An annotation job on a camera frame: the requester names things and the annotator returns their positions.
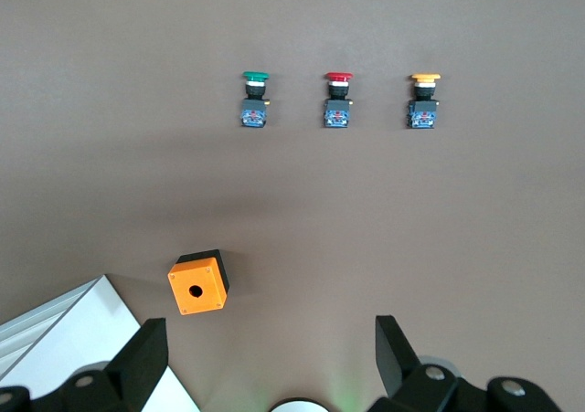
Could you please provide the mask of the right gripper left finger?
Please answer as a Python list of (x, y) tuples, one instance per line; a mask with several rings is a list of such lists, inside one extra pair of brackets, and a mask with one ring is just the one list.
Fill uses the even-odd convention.
[(141, 411), (168, 366), (164, 318), (147, 320), (102, 370), (71, 376), (33, 399), (23, 386), (1, 389), (3, 411)]

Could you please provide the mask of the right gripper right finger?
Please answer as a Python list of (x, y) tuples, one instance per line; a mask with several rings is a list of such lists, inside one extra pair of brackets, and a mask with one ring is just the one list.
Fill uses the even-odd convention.
[(387, 394), (372, 411), (559, 411), (540, 386), (522, 378), (498, 376), (485, 389), (471, 385), (440, 364), (424, 364), (396, 318), (379, 315), (376, 363)]

